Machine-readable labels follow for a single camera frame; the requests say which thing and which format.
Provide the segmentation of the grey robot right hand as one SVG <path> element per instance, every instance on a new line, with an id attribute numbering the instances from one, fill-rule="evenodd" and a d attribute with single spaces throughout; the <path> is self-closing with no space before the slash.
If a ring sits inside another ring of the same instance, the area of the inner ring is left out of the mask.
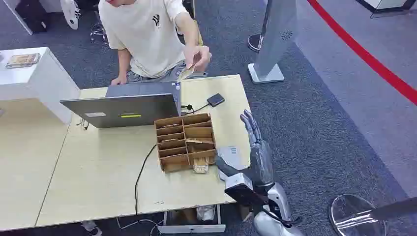
<path id="1" fill-rule="evenodd" d="M 252 180 L 255 187 L 267 187 L 274 184 L 274 170 L 271 160 L 270 146 L 262 138 L 260 129 L 251 112 L 244 110 L 240 115 L 248 133 L 250 145 L 250 165 L 238 170 L 228 165 L 224 159 L 217 155 L 215 164 L 221 172 L 230 177 L 237 173 L 243 173 Z"/>

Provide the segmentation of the person's left hand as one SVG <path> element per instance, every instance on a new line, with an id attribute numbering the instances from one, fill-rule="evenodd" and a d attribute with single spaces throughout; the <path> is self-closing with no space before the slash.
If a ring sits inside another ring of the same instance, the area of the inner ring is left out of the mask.
<path id="1" fill-rule="evenodd" d="M 211 61 L 212 54 L 208 46 L 185 46 L 184 49 L 186 69 L 194 67 L 194 71 L 205 71 Z"/>

